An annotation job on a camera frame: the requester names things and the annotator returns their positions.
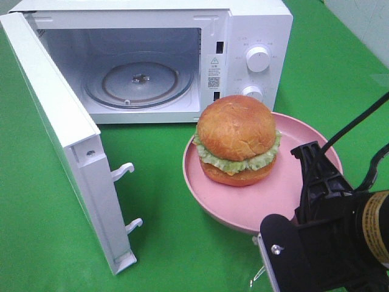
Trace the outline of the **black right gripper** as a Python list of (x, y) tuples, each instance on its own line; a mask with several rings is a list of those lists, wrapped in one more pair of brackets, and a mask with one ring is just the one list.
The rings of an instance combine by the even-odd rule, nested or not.
[(260, 224), (260, 253), (274, 291), (376, 291), (377, 261), (363, 237), (362, 215), (372, 193), (354, 189), (321, 154), (318, 142), (291, 150), (303, 187), (297, 223), (270, 214)]

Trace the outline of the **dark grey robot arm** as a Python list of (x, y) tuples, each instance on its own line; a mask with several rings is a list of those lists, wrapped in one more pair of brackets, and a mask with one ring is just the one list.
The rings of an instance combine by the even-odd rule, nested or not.
[(372, 191), (381, 148), (353, 188), (317, 142), (292, 155), (303, 189), (294, 218), (264, 218), (258, 244), (274, 291), (388, 290), (388, 191)]

